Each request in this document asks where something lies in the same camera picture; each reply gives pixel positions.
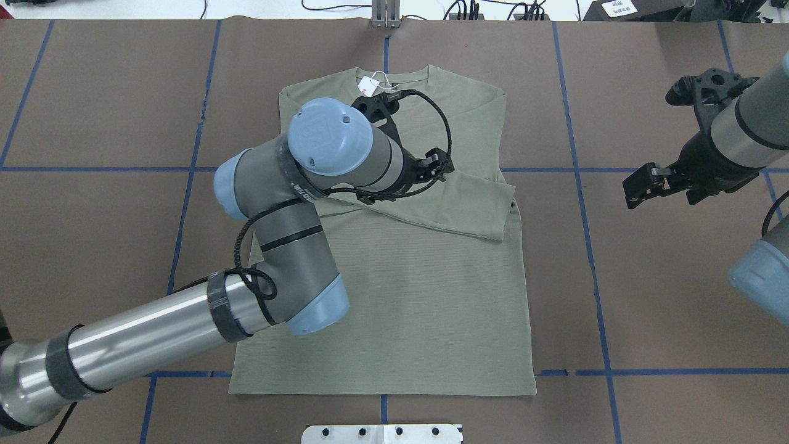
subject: black tape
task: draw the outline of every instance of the black tape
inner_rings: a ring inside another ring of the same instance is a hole
[[[241,323],[233,317],[233,312],[230,311],[230,301],[227,299],[227,291],[225,289],[224,272],[218,271],[208,277],[207,293],[211,318],[214,319],[214,325],[219,334],[225,338],[225,341],[235,344],[238,341],[252,337],[251,334],[244,331]]]
[[[28,431],[36,428],[36,426],[28,426],[15,420],[3,408],[0,408],[0,427],[13,431]]]
[[[306,230],[301,230],[298,233],[293,233],[292,235],[287,235],[287,236],[281,237],[281,238],[279,238],[277,240],[272,240],[269,243],[261,245],[260,246],[260,251],[262,253],[265,253],[266,251],[274,250],[278,246],[286,245],[286,244],[291,243],[291,242],[293,242],[295,240],[303,239],[303,238],[305,238],[305,237],[307,237],[309,235],[314,235],[315,233],[320,233],[321,231],[323,231],[323,226],[322,225],[316,225],[315,227],[307,228]]]
[[[44,364],[47,377],[55,392],[63,399],[71,402],[82,401],[97,393],[106,393],[112,389],[97,390],[90,387],[77,374],[77,369],[69,356],[69,337],[84,325],[77,325],[67,332],[53,337],[47,345],[47,357]]]
[[[290,154],[290,150],[285,142],[279,146],[277,162],[279,164],[279,170],[285,175],[288,184],[290,184],[294,193],[302,201],[314,204],[328,195],[318,189],[317,186],[313,185],[312,182],[304,176],[304,173],[302,173],[299,168],[298,162],[294,159],[293,155]]]
[[[735,119],[737,119],[737,124],[739,125],[740,130],[742,130],[743,133],[747,134],[748,137],[756,141],[758,144],[764,145],[767,148],[778,149],[780,151],[789,150],[789,146],[772,143],[770,141],[761,138],[758,134],[754,133],[745,123],[745,119],[742,118],[742,113],[740,112],[739,104],[740,101],[737,100],[737,103],[735,104]]]

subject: black cable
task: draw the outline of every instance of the black cable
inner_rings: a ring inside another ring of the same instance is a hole
[[[69,420],[71,414],[74,413],[74,409],[76,406],[77,406],[76,402],[71,403],[69,409],[65,411],[65,415],[63,415],[63,419],[60,420],[60,424],[58,425],[58,428],[55,429],[54,433],[52,434],[52,438],[50,438],[47,444],[54,444],[55,440],[58,439],[58,436],[60,436],[60,433],[63,431],[63,427],[65,427],[65,423]]]
[[[452,11],[452,8],[454,8],[455,5],[458,5],[458,20],[460,20],[460,14],[462,12],[460,9],[461,2],[463,3],[464,6],[466,5],[466,0],[454,0],[454,2],[451,5],[449,5],[449,8],[447,8],[447,12],[444,14],[444,17],[441,20],[446,20],[447,17],[449,17],[449,13]]]
[[[301,0],[301,7],[308,11],[329,11],[332,9],[339,9],[339,8],[372,8],[372,5],[337,5],[337,6],[329,6],[327,8],[310,8],[304,4],[304,0]]]
[[[233,245],[233,264],[236,266],[234,272],[238,274],[238,277],[244,281],[244,285],[255,295],[258,299],[258,303],[261,303],[261,299],[263,300],[272,300],[273,298],[277,297],[277,286],[274,284],[274,280],[271,279],[271,276],[268,276],[265,272],[257,270],[256,276],[262,277],[263,280],[266,281],[269,287],[271,287],[271,293],[263,293],[260,290],[260,286],[257,284],[257,280],[249,280],[246,276],[247,273],[244,272],[244,267],[241,266],[241,244],[244,242],[244,237],[246,237],[247,231],[252,227],[252,225],[257,222],[258,220],[264,218],[265,216],[279,211],[285,207],[289,207],[291,205],[296,205],[301,203],[301,200],[298,198],[290,199],[289,201],[279,202],[277,205],[273,205],[269,209],[265,209],[260,213],[257,213],[255,216],[249,218],[246,221],[241,230],[238,232],[238,236],[236,237],[236,243]]]
[[[444,124],[444,129],[447,131],[447,157],[445,157],[444,161],[441,163],[441,165],[439,165],[439,168],[436,171],[436,176],[433,177],[433,179],[431,179],[427,185],[421,187],[420,189],[415,191],[409,191],[407,193],[401,193],[401,194],[380,193],[375,191],[367,191],[367,190],[360,190],[358,188],[347,188],[347,187],[330,188],[328,190],[324,190],[323,191],[324,193],[326,194],[353,193],[356,194],[357,196],[369,196],[372,198],[384,198],[384,199],[409,198],[411,196],[416,196],[419,193],[425,192],[426,190],[428,190],[428,188],[435,185],[436,182],[441,180],[441,178],[443,177],[444,169],[447,167],[447,164],[449,164],[449,161],[452,157],[452,133],[449,129],[449,121],[447,121],[446,115],[443,113],[443,111],[441,111],[441,108],[436,104],[436,102],[434,102],[430,97],[427,97],[423,92],[417,91],[416,89],[405,89],[400,93],[402,94],[403,97],[407,97],[407,96],[421,97],[431,107],[433,107],[433,109],[435,109],[436,112],[439,114],[439,117],[441,117],[441,121]]]
[[[768,227],[770,226],[770,220],[772,219],[772,215],[776,213],[778,207],[781,206],[783,201],[789,198],[789,191],[784,194],[781,194],[780,198],[777,198],[775,203],[772,204],[770,210],[767,211],[767,216],[765,216],[765,221],[761,224],[761,237],[765,237],[768,231]]]
[[[541,21],[545,19],[545,9],[543,9],[542,5],[545,4],[547,0],[543,0],[540,3],[537,3],[537,0],[534,0],[531,7],[529,8],[529,12],[521,17],[521,20],[526,21]]]
[[[262,273],[260,270],[254,269],[254,268],[250,268],[250,267],[241,267],[241,271],[243,273],[251,274],[253,276],[260,276],[260,273]],[[231,274],[240,274],[240,273],[236,269],[226,269],[225,270],[225,276],[229,276]],[[183,287],[179,288],[178,290],[175,290],[173,293],[183,292],[187,288],[191,288],[191,287],[194,287],[195,285],[199,285],[199,284],[205,284],[206,282],[208,282],[208,276],[201,277],[198,280],[193,280],[192,282],[189,282],[187,285],[184,285]]]
[[[526,15],[526,12],[529,10],[529,5],[526,5],[524,2],[515,3],[515,6],[513,6],[512,9],[510,9],[510,13],[507,15],[507,20],[510,20],[512,18],[512,14],[515,12],[515,8],[519,6],[523,6],[523,15],[524,16]]]

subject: green shirt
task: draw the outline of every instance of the green shirt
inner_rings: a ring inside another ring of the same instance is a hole
[[[282,130],[316,97],[352,103],[364,75],[351,69],[283,89]],[[536,392],[521,219],[499,169],[506,95],[435,66],[389,79],[443,109],[456,171],[395,202],[319,201],[350,311],[306,337],[276,326],[239,343],[231,393]],[[446,148],[439,116],[420,98],[403,99],[394,121],[416,157]],[[260,259],[253,249],[250,262]]]

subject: metal bracket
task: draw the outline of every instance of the metal bracket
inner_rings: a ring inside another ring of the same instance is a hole
[[[380,424],[310,426],[301,444],[358,442],[359,444],[462,444],[463,427],[457,424]]]
[[[400,27],[400,0],[372,0],[373,28]]]

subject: label sticker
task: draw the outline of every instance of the label sticker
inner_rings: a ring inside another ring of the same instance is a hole
[[[372,97],[376,93],[376,88],[381,82],[374,78],[364,76],[359,81],[359,91],[367,97]]]
[[[615,0],[614,2],[603,3],[602,6],[609,17],[621,17],[638,12],[638,9],[630,0]]]

